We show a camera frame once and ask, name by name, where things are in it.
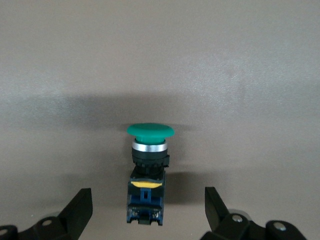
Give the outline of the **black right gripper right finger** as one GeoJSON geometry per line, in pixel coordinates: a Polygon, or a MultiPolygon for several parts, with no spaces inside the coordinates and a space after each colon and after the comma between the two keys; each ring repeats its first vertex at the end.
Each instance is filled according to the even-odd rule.
{"type": "Polygon", "coordinates": [[[270,220],[265,227],[240,213],[231,213],[215,187],[205,188],[205,214],[211,228],[203,240],[306,240],[293,224],[270,220]]]}

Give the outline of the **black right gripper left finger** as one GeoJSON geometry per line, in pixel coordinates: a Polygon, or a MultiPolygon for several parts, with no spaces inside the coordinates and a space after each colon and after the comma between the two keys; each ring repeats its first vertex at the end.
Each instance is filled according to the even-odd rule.
{"type": "Polygon", "coordinates": [[[93,214],[92,190],[82,188],[57,215],[48,216],[19,232],[15,225],[2,225],[2,240],[77,240],[93,214]]]}

